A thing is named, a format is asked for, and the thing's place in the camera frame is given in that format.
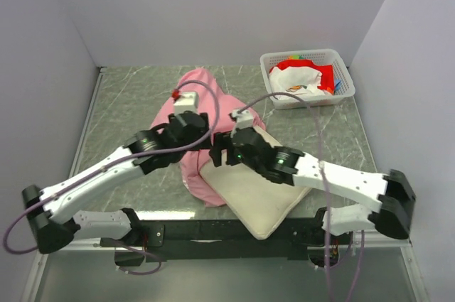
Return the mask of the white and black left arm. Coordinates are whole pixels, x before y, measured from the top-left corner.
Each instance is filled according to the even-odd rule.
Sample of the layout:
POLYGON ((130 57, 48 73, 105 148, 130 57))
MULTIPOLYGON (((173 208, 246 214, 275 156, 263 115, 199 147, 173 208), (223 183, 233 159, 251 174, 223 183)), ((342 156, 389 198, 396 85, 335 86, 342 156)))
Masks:
POLYGON ((38 251, 50 254, 73 240, 110 238, 132 247, 145 229, 135 211, 90 212, 101 193, 179 162, 188 151, 210 148, 206 113, 170 114, 168 122, 141 130, 105 159, 57 185, 31 185, 22 192, 38 251))

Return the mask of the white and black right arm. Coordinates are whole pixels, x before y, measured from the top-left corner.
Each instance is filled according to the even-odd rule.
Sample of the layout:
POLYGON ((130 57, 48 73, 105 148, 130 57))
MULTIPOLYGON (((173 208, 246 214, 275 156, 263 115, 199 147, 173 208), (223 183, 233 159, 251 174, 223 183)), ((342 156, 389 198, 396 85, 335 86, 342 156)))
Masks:
POLYGON ((369 173, 333 163, 319 162, 309 153, 273 146, 252 127, 216 133, 209 151, 214 166, 243 164, 271 183, 303 186, 352 200, 345 207, 324 210, 312 227, 319 244, 328 244, 343 233, 374 229, 392 239, 410 236, 416 195, 406 175, 398 170, 388 174, 369 173))

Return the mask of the cream pillow with bear print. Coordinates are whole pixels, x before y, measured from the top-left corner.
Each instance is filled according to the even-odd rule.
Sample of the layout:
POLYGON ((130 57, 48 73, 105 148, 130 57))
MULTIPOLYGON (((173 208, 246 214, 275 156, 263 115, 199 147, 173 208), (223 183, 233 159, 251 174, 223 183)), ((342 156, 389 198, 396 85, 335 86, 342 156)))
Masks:
POLYGON ((200 176, 258 240, 271 236, 311 191, 272 183, 242 163, 216 167, 209 161, 202 166, 200 176))

